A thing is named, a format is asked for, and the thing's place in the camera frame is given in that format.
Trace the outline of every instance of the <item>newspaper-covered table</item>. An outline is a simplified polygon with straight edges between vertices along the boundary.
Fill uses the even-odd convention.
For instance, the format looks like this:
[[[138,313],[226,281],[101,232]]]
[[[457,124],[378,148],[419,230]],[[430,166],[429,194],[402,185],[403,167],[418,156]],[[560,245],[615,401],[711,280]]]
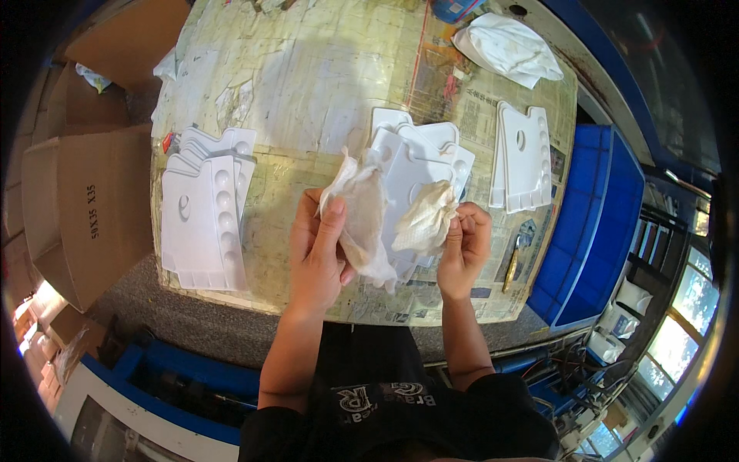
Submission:
[[[451,120],[476,160],[463,200],[487,207],[494,162],[496,105],[547,110],[552,205],[507,215],[490,209],[491,258],[472,291],[479,322],[515,320],[554,229],[569,170],[577,82],[564,62],[561,81],[533,91],[481,70],[451,43],[456,28],[422,1],[298,0],[286,10],[262,2],[198,0],[180,34],[152,115],[151,215],[160,283],[224,305],[280,314],[287,304],[287,238],[306,188],[330,184],[341,147],[368,143],[372,108],[409,111],[416,124]],[[195,123],[218,136],[227,126],[258,132],[246,200],[242,251],[245,292],[182,289],[160,266],[162,140]],[[501,292],[514,241],[523,236],[514,282]],[[374,325],[441,324],[436,267],[420,268],[394,296],[359,281],[346,287],[326,319]]]

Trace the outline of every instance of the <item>blue container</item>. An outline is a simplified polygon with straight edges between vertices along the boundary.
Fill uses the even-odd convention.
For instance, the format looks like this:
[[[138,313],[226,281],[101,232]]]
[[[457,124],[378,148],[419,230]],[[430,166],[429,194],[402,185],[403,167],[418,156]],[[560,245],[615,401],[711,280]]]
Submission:
[[[431,10],[437,18],[454,24],[464,18],[484,0],[434,0]]]
[[[612,126],[578,125],[570,174],[527,304],[552,330],[598,318],[636,230],[644,174]]]

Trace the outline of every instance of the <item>gray carpet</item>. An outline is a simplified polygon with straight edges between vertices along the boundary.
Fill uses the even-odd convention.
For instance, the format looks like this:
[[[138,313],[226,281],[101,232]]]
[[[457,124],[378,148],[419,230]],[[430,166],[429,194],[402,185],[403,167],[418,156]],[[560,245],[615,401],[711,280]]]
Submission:
[[[123,333],[147,326],[170,344],[220,361],[260,368],[279,318],[181,296],[157,282],[154,254],[149,255],[98,300],[88,316],[106,325],[116,313]],[[562,335],[542,330],[546,324],[528,307],[515,322],[483,325],[490,351]],[[424,361],[443,360],[441,327],[414,327]]]

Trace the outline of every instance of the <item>metal tool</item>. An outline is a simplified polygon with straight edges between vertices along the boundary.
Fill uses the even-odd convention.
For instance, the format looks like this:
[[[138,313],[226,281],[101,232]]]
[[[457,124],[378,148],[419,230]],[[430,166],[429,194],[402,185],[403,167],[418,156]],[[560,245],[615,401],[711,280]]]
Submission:
[[[503,293],[508,292],[513,282],[513,275],[516,272],[516,264],[518,263],[518,248],[521,243],[521,234],[516,236],[516,245],[513,247],[513,253],[511,254],[511,262],[508,264],[508,271],[505,272],[505,281],[503,281]]]

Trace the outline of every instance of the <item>hand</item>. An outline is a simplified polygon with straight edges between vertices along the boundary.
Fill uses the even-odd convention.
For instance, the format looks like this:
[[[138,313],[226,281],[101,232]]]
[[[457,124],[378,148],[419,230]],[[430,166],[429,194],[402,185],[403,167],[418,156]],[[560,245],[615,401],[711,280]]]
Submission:
[[[340,197],[331,200],[322,220],[316,215],[322,192],[303,192],[290,230],[290,304],[321,314],[356,275],[338,244],[347,219],[346,202]]]
[[[472,202],[457,207],[458,218],[449,225],[446,247],[439,262],[437,283],[441,296],[468,299],[475,279],[490,256],[490,214]]]

